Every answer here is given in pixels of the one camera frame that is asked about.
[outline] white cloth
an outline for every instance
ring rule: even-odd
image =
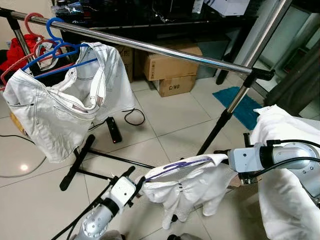
[[[164,207],[162,227],[170,228],[173,215],[177,215],[181,222],[185,222],[193,206],[203,204],[202,213],[210,216],[216,213],[218,205],[226,193],[226,188],[236,172],[228,165],[220,162],[227,159],[225,154],[205,154],[189,157],[174,163],[160,166],[149,171],[148,179],[168,170],[168,166],[177,163],[190,163],[197,160],[208,159],[184,166],[173,171],[154,177],[145,182],[142,192],[153,203],[161,203]]]
[[[276,105],[255,109],[255,112],[260,116],[250,136],[251,144],[288,139],[320,144],[319,130]],[[269,239],[320,239],[320,209],[291,171],[274,169],[263,174],[258,183],[258,195],[263,226]]]
[[[129,110],[135,101],[119,52],[100,42],[81,47],[76,62],[61,82],[46,87],[19,69],[9,79],[3,97],[32,141],[49,162],[74,158],[92,122]]]

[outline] blue mat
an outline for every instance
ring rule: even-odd
[[[238,91],[239,87],[233,86],[221,91],[214,92],[212,93],[212,95],[216,99],[218,99],[223,104],[223,106],[228,107]],[[246,95],[236,107],[233,114],[247,129],[253,130],[257,124],[258,117],[258,114],[254,112],[253,109],[260,108],[261,106],[259,103]]]

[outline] red clothing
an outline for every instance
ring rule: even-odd
[[[37,37],[26,34],[24,35],[25,42],[27,46],[29,47],[30,52],[34,50],[34,46],[36,45]],[[18,40],[16,38],[13,38],[11,40],[11,46],[10,49],[6,52],[6,58],[7,60],[0,64],[0,70],[3,72],[7,70],[12,64],[14,64],[19,59],[22,59],[25,56],[24,51],[22,50],[22,47],[18,43]],[[21,62],[19,65],[15,66],[12,71],[17,71],[18,69],[23,68],[27,64],[27,61]]]

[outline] cardboard box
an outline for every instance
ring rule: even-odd
[[[121,59],[123,61],[126,74],[130,83],[133,81],[133,72],[134,72],[134,49],[128,46],[117,45],[115,48],[118,50]]]
[[[195,82],[196,75],[191,75],[155,80],[153,84],[161,97],[167,97],[190,92]]]
[[[201,56],[200,48],[193,43],[166,45],[166,47],[185,53]],[[164,80],[197,74],[198,64],[151,52],[141,54],[143,72],[149,81]]]

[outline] white jeans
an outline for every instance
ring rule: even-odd
[[[119,52],[100,42],[81,47],[76,63],[61,82],[46,87],[19,69],[3,97],[49,162],[74,158],[92,122],[134,107],[134,96]]]

